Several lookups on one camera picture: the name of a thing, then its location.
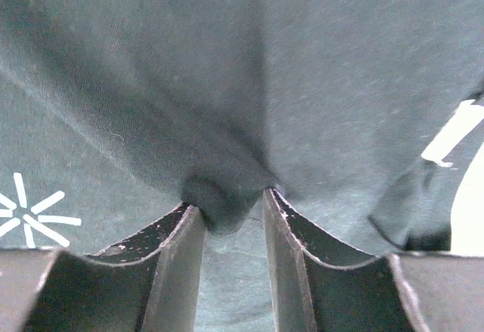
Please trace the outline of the black t shirt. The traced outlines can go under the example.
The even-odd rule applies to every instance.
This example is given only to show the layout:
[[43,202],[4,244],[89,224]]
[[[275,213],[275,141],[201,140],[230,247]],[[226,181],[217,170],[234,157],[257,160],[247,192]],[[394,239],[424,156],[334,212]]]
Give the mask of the black t shirt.
[[278,331],[268,189],[374,256],[483,260],[483,0],[1,0],[1,252],[186,203],[191,331]]

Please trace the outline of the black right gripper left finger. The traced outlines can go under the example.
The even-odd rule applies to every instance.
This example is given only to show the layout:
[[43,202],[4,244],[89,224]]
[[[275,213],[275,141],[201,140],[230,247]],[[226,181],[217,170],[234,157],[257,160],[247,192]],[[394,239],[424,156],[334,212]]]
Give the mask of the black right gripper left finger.
[[1,252],[3,331],[191,331],[206,229],[182,203],[94,255]]

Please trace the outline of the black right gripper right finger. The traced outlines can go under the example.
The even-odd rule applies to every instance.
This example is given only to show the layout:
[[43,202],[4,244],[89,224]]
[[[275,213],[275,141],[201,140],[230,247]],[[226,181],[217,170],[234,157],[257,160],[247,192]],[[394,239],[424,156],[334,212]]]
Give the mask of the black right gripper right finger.
[[481,331],[483,260],[450,253],[352,247],[263,195],[278,331]]

